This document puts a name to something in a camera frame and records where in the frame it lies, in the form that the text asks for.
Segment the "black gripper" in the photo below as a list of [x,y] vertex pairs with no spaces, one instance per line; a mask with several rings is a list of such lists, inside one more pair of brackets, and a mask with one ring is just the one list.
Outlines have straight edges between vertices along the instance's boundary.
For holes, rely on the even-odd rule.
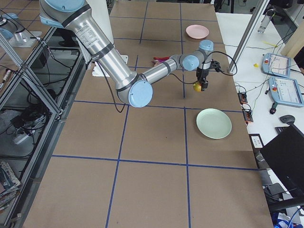
[[204,63],[196,69],[197,82],[201,83],[201,91],[205,91],[208,88],[207,76],[209,75],[210,65],[211,62]]

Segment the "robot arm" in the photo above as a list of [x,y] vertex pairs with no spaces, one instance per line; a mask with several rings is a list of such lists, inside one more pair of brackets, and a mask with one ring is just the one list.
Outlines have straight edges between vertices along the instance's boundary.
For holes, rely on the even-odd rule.
[[107,72],[115,83],[118,98],[133,107],[144,107],[153,96],[152,84],[177,69],[192,71],[205,69],[211,59],[214,44],[203,40],[190,54],[173,55],[157,66],[138,74],[122,59],[106,34],[92,16],[92,8],[85,0],[41,0],[40,20],[43,24],[67,29],[76,35],[91,59]]

